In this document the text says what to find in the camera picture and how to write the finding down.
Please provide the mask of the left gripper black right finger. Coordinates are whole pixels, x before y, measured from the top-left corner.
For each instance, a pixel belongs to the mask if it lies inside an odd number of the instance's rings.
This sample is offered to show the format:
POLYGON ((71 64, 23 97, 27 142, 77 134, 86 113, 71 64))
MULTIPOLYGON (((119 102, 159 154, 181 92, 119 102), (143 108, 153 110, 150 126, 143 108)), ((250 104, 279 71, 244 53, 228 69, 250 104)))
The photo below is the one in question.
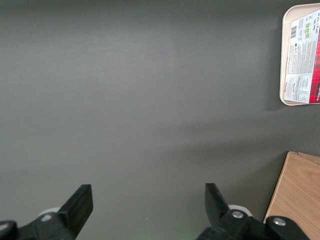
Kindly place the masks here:
POLYGON ((214 183, 205 184, 205 211, 210 222, 198 240, 308 240, 309 237, 290 218, 270 216, 256 220, 244 210, 232 209, 214 183))

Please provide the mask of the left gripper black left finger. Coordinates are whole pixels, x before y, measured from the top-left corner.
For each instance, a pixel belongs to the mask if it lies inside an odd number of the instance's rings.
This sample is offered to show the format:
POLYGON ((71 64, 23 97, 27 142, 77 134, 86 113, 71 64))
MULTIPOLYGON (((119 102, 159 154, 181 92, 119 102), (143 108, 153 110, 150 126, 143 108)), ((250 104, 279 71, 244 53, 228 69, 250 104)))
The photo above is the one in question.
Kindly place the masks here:
POLYGON ((82 184, 58 209, 43 211, 19 227, 14 220, 0 222, 2 240, 75 240, 93 211, 90 184, 82 184))

